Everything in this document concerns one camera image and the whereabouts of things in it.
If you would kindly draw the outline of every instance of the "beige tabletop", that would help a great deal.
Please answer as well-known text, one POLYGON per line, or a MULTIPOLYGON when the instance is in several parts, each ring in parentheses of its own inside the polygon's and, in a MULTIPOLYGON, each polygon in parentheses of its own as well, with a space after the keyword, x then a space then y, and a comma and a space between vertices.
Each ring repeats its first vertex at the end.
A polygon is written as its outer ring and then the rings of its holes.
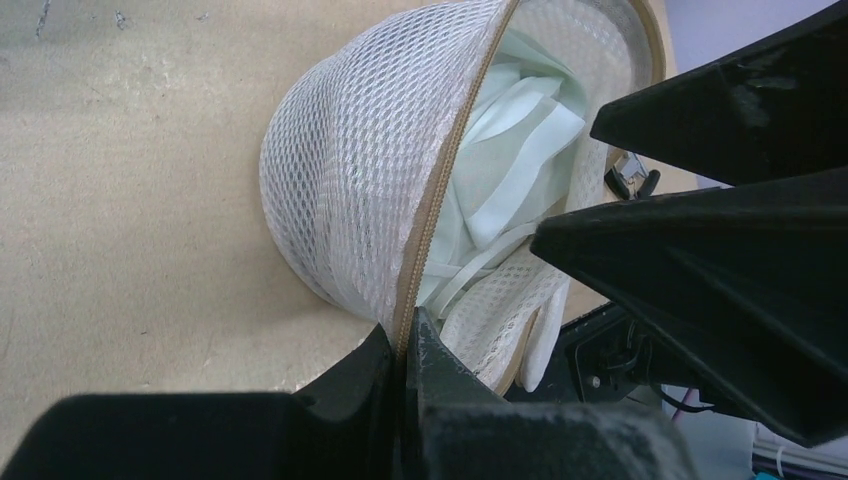
POLYGON ((54 0, 36 38, 43 0, 0 0, 0 465, 66 395, 294 390, 356 347, 372 324, 271 241, 259 145, 301 74, 420 3, 54 0))

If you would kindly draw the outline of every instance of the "mesh laundry bag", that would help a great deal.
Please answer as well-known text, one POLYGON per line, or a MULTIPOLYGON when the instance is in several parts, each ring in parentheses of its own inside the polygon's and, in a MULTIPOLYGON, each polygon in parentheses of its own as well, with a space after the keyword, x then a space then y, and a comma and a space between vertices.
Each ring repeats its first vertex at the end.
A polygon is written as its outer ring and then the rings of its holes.
MULTIPOLYGON (((404 355, 457 152, 501 39, 538 46, 573 74, 591 125, 603 104, 662 77, 656 23, 642 1, 427 6, 388 18, 312 68, 280 104, 260 158, 268 224, 294 271, 327 301, 379 321, 404 355)), ((568 148, 562 200, 548 214, 598 203, 615 155, 588 128, 568 148)), ((464 178, 473 182, 473 173, 464 178)), ((567 298, 568 278, 521 243, 529 233, 434 313, 446 317, 445 344, 496 391, 516 376, 525 388, 538 384, 567 298)))

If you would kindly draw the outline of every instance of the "zipper teeth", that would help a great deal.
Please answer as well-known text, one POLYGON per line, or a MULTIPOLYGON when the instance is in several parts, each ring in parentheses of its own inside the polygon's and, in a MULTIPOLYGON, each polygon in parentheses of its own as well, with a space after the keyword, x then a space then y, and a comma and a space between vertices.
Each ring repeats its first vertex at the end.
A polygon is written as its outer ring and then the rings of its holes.
POLYGON ((498 29, 495 31, 495 37, 492 41, 492 45, 486 51, 485 57, 483 57, 483 68, 480 69, 480 72, 477 74, 474 82, 472 82, 468 101, 466 101, 465 105, 463 105, 459 110, 457 123, 454 125, 450 134, 450 144, 446 151, 447 158, 445 159, 441 172, 439 172, 434 201, 430 211, 427 212, 427 221, 424 223, 424 231, 421 235, 421 243, 423 245, 422 248, 418 249, 418 254, 415 257, 415 262, 412 266, 412 282, 409 286, 409 290, 407 291, 406 299, 404 300, 403 317, 401 318, 401 327, 399 332, 400 338, 397 348, 397 359, 401 363, 403 363, 403 359, 406 356, 409 332, 412 329, 412 315, 415 311, 414 303, 418 296, 418 289, 421 288, 421 277, 424 274, 424 264, 427 262, 427 257, 430 255, 430 244, 433 240, 433 233, 436 230, 436 222, 439 218, 439 211, 442 209, 442 203, 444 203, 445 200, 445 191, 447 190, 448 180, 450 180, 450 175, 453 171, 453 163, 456 160, 456 154, 459 151, 459 143, 462 141, 462 135, 458 133, 465 131, 465 126, 468 123, 468 117, 471 116, 471 109, 474 106, 474 100, 477 99, 477 93, 480 90, 480 86, 483 84, 483 78, 486 76, 486 71, 492 63, 492 58, 495 56, 495 52, 498 49, 498 45, 500 45, 501 38, 506 31, 506 27, 512 18, 512 14, 515 12, 518 3, 519 0, 511 0, 509 5, 507 5, 504 18, 498 26, 498 29))

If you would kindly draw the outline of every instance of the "white garment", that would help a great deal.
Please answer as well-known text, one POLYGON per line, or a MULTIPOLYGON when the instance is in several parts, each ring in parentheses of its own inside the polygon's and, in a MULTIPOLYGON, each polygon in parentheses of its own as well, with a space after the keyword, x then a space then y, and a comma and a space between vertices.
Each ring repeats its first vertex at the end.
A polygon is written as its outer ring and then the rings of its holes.
POLYGON ((569 145, 586 122, 574 74, 530 38, 507 31, 475 99, 439 214, 418 304, 450 316, 568 193, 569 145))

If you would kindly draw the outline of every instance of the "bag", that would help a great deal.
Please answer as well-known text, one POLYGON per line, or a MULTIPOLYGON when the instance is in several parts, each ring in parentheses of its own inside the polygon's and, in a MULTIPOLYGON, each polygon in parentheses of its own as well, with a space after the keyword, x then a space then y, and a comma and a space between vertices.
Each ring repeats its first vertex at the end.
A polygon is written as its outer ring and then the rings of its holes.
POLYGON ((600 202, 620 151, 598 109, 662 79, 643 0, 475 0, 394 15, 307 72, 271 120, 262 203, 292 269, 379 321, 403 358, 416 306, 493 390, 532 391, 569 279, 541 218, 600 202))

